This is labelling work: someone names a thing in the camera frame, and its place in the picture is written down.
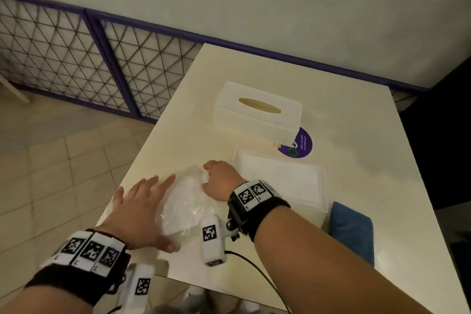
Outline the black right wristband with markers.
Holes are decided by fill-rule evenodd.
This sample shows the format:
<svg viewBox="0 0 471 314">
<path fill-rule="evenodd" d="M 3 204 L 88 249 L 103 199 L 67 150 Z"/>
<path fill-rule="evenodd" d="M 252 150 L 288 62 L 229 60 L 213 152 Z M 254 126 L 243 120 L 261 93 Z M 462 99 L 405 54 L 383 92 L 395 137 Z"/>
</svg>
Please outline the black right wristband with markers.
<svg viewBox="0 0 471 314">
<path fill-rule="evenodd" d="M 227 201 L 228 219 L 239 231 L 255 241 L 257 230 L 264 218 L 275 208 L 291 208 L 279 193 L 265 180 L 250 180 L 235 188 Z"/>
</svg>

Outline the flat white napkin stack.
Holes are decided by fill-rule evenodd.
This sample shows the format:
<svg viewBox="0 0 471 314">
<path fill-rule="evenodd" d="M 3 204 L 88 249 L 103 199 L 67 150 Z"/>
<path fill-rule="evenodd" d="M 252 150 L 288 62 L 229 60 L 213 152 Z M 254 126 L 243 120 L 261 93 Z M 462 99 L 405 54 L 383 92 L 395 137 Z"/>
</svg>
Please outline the flat white napkin stack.
<svg viewBox="0 0 471 314">
<path fill-rule="evenodd" d="M 246 180 L 264 180 L 292 207 L 329 212 L 326 171 L 311 164 L 237 149 L 232 164 Z"/>
</svg>

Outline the black wristband with markers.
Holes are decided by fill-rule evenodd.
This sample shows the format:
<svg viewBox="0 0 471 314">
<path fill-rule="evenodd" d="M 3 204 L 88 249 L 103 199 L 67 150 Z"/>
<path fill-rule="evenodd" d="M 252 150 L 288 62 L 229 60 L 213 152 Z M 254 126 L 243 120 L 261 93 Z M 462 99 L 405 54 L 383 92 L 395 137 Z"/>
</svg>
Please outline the black wristband with markers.
<svg viewBox="0 0 471 314">
<path fill-rule="evenodd" d="M 264 218 L 275 208 L 291 208 L 279 193 L 265 180 L 250 180 L 235 188 L 227 201 L 228 219 L 239 231 L 255 241 L 257 230 Z"/>
<path fill-rule="evenodd" d="M 131 258 L 127 250 L 112 234 L 94 229 L 74 232 L 25 287 L 58 288 L 95 306 L 125 275 Z"/>
</svg>

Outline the white tissue box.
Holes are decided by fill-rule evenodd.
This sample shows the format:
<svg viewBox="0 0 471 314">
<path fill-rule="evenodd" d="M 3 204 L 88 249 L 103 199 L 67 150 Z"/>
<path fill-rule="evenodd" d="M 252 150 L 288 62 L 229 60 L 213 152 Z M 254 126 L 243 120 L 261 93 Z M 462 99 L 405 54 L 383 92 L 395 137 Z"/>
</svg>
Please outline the white tissue box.
<svg viewBox="0 0 471 314">
<path fill-rule="evenodd" d="M 216 98 L 213 123 L 242 135 L 290 146 L 301 126 L 297 101 L 226 82 Z"/>
</svg>

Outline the person's left hand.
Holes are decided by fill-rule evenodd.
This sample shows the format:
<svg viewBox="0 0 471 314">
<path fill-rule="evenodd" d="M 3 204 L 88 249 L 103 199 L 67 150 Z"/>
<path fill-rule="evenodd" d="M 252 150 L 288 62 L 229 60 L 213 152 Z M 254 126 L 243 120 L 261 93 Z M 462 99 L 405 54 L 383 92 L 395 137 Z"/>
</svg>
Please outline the person's left hand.
<svg viewBox="0 0 471 314">
<path fill-rule="evenodd" d="M 171 174 L 158 184 L 159 200 L 139 200 L 139 184 L 142 181 L 140 179 L 127 194 L 123 195 L 123 204 L 111 212 L 94 230 L 114 236 L 129 250 L 156 248 L 157 237 L 163 235 L 155 222 L 156 210 L 175 179 L 175 174 Z"/>
</svg>

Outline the person's right hand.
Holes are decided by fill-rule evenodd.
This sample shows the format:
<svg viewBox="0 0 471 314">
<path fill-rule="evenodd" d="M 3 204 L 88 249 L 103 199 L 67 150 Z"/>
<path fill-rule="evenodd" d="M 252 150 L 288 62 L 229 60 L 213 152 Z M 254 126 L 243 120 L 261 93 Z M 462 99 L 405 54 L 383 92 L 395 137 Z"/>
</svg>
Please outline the person's right hand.
<svg viewBox="0 0 471 314">
<path fill-rule="evenodd" d="M 238 186 L 247 182 L 236 169 L 225 161 L 210 160 L 203 165 L 208 172 L 208 182 L 215 183 L 218 187 L 218 200 L 228 202 L 231 193 Z"/>
</svg>

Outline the person's left forearm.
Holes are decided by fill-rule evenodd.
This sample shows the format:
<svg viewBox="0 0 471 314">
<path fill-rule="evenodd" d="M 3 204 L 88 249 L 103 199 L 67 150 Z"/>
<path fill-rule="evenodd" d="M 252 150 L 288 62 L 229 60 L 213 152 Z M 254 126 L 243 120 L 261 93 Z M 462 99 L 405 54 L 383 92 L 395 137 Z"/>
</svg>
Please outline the person's left forearm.
<svg viewBox="0 0 471 314">
<path fill-rule="evenodd" d="M 50 286 L 23 289 L 0 314 L 93 314 L 93 306 L 74 294 Z"/>
</svg>

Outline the person's right forearm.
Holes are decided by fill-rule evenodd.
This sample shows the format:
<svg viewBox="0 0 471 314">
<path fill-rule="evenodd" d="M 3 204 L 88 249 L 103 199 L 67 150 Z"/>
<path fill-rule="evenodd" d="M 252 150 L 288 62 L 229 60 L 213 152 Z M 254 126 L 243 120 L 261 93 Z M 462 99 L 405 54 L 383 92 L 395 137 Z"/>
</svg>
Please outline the person's right forearm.
<svg viewBox="0 0 471 314">
<path fill-rule="evenodd" d="M 293 314 L 431 314 L 361 257 L 285 206 L 264 217 L 254 245 Z"/>
</svg>

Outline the black left wristband with markers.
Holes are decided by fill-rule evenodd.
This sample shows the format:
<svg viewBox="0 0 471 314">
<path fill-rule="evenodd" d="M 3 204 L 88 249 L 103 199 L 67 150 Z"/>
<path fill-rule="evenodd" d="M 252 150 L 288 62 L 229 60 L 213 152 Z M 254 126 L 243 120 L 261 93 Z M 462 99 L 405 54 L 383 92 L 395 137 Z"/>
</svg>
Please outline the black left wristband with markers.
<svg viewBox="0 0 471 314">
<path fill-rule="evenodd" d="M 58 288 L 95 306 L 125 275 L 131 258 L 127 250 L 112 234 L 94 229 L 74 232 L 25 287 Z"/>
</svg>

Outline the clear plastic tissue packet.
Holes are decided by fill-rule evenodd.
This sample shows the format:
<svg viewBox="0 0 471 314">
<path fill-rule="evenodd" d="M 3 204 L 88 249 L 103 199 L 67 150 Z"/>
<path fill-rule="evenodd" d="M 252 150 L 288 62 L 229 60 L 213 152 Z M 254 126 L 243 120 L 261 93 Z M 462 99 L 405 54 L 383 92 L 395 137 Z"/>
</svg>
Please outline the clear plastic tissue packet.
<svg viewBox="0 0 471 314">
<path fill-rule="evenodd" d="M 203 191 L 208 179 L 208 173 L 197 165 L 177 171 L 156 210 L 156 225 L 175 244 L 176 251 L 199 236 L 202 218 L 221 212 L 221 205 Z"/>
</svg>

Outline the person's white shoe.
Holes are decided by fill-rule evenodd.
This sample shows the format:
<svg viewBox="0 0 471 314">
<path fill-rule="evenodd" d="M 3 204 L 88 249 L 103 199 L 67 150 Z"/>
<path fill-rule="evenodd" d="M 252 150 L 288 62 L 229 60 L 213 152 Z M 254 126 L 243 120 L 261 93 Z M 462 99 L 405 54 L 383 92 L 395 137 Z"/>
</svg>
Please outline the person's white shoe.
<svg viewBox="0 0 471 314">
<path fill-rule="evenodd" d="M 212 314 L 207 290 L 190 285 L 180 303 L 180 309 L 185 314 Z"/>
</svg>

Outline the purple round sticker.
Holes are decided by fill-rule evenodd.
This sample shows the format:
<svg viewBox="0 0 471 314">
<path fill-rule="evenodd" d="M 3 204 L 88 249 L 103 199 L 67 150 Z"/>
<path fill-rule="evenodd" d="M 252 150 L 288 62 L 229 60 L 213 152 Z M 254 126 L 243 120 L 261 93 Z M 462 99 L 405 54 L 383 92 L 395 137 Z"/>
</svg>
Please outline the purple round sticker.
<svg viewBox="0 0 471 314">
<path fill-rule="evenodd" d="M 282 145 L 278 151 L 289 158 L 307 157 L 313 149 L 313 141 L 309 133 L 302 127 L 290 146 Z"/>
</svg>

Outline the blue cloth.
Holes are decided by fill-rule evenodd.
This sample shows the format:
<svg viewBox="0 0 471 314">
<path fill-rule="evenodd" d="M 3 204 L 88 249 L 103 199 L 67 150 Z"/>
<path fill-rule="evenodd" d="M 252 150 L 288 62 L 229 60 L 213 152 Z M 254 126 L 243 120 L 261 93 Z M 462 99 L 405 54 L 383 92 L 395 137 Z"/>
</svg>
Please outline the blue cloth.
<svg viewBox="0 0 471 314">
<path fill-rule="evenodd" d="M 371 266 L 375 265 L 374 226 L 371 218 L 338 202 L 333 202 L 328 234 Z"/>
</svg>

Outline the white furniture leg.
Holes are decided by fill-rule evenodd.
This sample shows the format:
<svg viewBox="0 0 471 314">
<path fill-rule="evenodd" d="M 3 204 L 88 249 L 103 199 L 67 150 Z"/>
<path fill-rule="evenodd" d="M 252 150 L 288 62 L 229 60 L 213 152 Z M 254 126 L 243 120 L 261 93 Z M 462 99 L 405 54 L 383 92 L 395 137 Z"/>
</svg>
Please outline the white furniture leg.
<svg viewBox="0 0 471 314">
<path fill-rule="evenodd" d="M 25 96 L 23 93 L 21 93 L 17 88 L 15 88 L 14 85 L 12 85 L 8 79 L 3 77 L 3 75 L 0 73 L 0 83 L 6 87 L 7 90 L 9 90 L 15 97 L 17 97 L 21 102 L 25 104 L 30 104 L 31 100 Z"/>
</svg>

